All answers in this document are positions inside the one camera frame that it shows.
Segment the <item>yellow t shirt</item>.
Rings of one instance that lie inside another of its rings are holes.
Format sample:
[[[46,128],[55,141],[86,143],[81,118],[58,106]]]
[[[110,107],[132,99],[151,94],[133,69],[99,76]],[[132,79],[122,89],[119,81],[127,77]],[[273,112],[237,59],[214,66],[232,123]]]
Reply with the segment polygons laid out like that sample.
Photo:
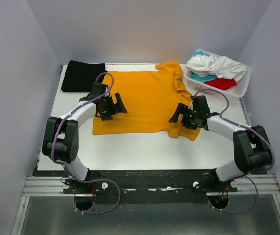
[[[199,129],[188,129],[180,122],[169,123],[179,103],[191,103],[180,64],[165,62],[155,67],[156,71],[109,71],[103,83],[113,86],[111,94],[120,94],[127,113],[118,113],[108,121],[94,117],[94,135],[166,131],[171,138],[196,139]]]

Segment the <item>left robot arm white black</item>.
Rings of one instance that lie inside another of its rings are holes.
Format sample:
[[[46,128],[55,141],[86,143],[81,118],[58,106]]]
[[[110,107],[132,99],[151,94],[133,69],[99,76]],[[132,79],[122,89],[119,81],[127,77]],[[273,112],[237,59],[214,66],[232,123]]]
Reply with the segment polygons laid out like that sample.
[[[108,85],[95,82],[92,91],[79,100],[79,103],[68,113],[51,116],[47,119],[42,143],[43,155],[54,163],[61,165],[71,178],[80,193],[87,193],[92,182],[87,178],[89,169],[84,166],[78,156],[79,128],[87,120],[97,116],[101,121],[113,120],[118,113],[127,113],[121,96],[110,94]]]

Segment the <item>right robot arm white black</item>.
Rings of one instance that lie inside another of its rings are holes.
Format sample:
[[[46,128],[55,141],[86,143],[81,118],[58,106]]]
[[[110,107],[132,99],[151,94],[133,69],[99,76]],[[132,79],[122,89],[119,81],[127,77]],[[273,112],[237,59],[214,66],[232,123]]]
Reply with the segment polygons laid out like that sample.
[[[237,124],[218,112],[211,112],[204,95],[191,97],[189,106],[179,103],[169,122],[177,123],[179,116],[182,116],[183,127],[191,130],[202,128],[233,143],[233,160],[209,173],[206,186],[212,191],[219,192],[225,188],[227,181],[273,165],[274,154],[265,129]]]

